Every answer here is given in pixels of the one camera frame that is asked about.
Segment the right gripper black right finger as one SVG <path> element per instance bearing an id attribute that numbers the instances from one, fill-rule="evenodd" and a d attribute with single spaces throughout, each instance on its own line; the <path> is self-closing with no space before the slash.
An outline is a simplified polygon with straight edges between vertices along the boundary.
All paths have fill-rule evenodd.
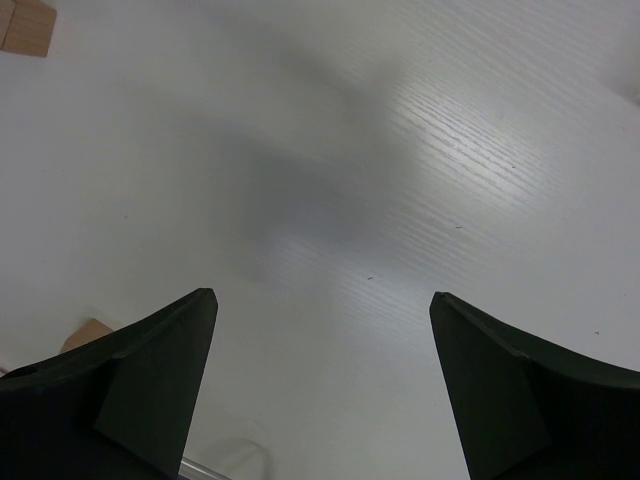
<path id="1" fill-rule="evenodd" d="M 636 479 L 639 374 L 445 292 L 431 326 L 473 479 Z"/>

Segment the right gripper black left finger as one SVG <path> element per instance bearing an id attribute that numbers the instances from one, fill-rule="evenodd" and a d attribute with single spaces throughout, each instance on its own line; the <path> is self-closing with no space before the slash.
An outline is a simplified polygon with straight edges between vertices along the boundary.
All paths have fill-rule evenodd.
<path id="1" fill-rule="evenodd" d="M 217 311 L 199 288 L 2 376 L 2 478 L 177 478 Z"/>

